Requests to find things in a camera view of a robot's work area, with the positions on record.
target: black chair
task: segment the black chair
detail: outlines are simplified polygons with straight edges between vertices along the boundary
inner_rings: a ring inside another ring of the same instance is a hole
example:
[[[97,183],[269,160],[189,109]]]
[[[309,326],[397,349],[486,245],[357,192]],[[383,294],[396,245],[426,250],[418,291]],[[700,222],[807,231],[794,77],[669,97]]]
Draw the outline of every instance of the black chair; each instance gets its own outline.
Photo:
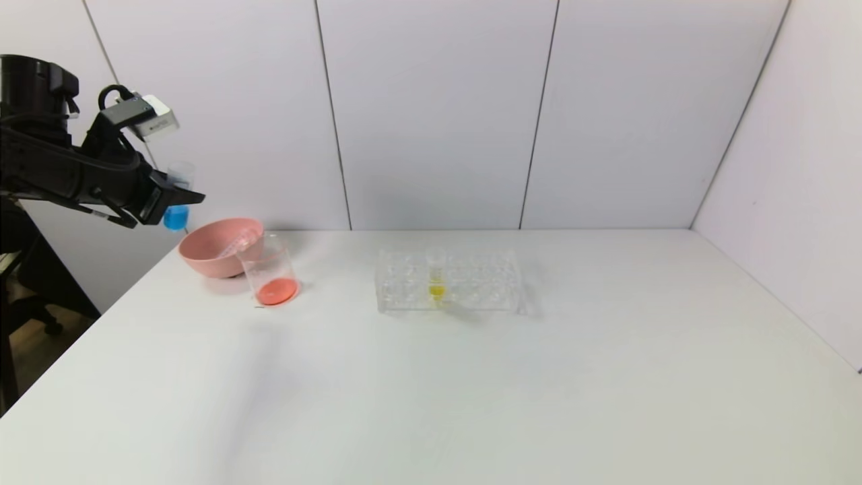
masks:
[[[15,365],[9,336],[30,319],[45,324],[45,333],[57,335],[63,326],[46,308],[49,304],[64,306],[90,318],[99,318],[99,312],[87,298],[78,283],[42,237],[33,220],[21,207],[7,198],[0,198],[3,225],[0,230],[0,250],[3,254],[20,253],[4,269],[0,278],[0,381],[6,407],[18,399]],[[17,279],[26,288],[36,292],[33,296],[9,302],[7,280],[17,268]]]

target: clear plastic container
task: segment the clear plastic container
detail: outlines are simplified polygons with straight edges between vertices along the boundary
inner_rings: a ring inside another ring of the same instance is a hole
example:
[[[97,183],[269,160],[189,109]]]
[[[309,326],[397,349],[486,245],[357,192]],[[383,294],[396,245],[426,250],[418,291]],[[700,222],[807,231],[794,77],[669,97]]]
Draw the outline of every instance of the clear plastic container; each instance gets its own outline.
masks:
[[[191,190],[195,182],[195,166],[187,161],[175,161],[167,168],[167,182],[173,186]],[[178,231],[189,223],[188,205],[171,205],[165,209],[164,225],[167,229]]]
[[[299,293],[299,280],[290,264],[290,255],[277,234],[264,234],[236,255],[254,298],[261,305],[280,305]]]
[[[375,283],[381,312],[522,308],[521,271],[512,251],[381,251]]]

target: test tube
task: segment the test tube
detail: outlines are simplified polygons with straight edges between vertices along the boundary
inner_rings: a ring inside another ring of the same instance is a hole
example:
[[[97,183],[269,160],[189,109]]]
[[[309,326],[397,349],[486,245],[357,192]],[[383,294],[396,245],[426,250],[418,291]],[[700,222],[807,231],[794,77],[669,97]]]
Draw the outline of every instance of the test tube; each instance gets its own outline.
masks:
[[[195,166],[187,161],[175,161],[167,168],[167,182],[181,189],[191,190],[195,181]],[[189,222],[188,205],[171,205],[165,210],[164,224],[168,230],[185,229]]]
[[[442,301],[446,295],[446,251],[441,248],[425,250],[428,264],[428,294],[434,301]]]

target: floor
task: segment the floor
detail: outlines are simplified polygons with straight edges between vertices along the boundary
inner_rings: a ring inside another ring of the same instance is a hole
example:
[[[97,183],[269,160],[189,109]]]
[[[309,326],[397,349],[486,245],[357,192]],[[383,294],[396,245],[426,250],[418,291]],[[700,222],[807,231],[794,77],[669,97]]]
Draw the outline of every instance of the floor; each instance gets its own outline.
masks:
[[[9,292],[13,301],[32,294],[14,281],[9,284]],[[63,325],[63,333],[50,336],[45,333],[45,325],[42,322],[30,320],[12,332],[9,338],[18,378],[18,392],[21,395],[93,324],[91,318],[62,306],[49,305],[47,309]],[[1,411],[5,411],[5,406],[0,406]]]

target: glass beaker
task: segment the glass beaker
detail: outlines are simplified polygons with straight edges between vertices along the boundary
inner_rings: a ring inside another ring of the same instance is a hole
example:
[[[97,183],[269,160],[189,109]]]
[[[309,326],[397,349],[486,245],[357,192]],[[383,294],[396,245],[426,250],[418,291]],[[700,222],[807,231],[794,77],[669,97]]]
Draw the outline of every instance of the glass beaker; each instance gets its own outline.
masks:
[[[290,255],[277,234],[264,234],[236,256],[242,262],[254,298],[261,305],[278,305],[299,293]]]

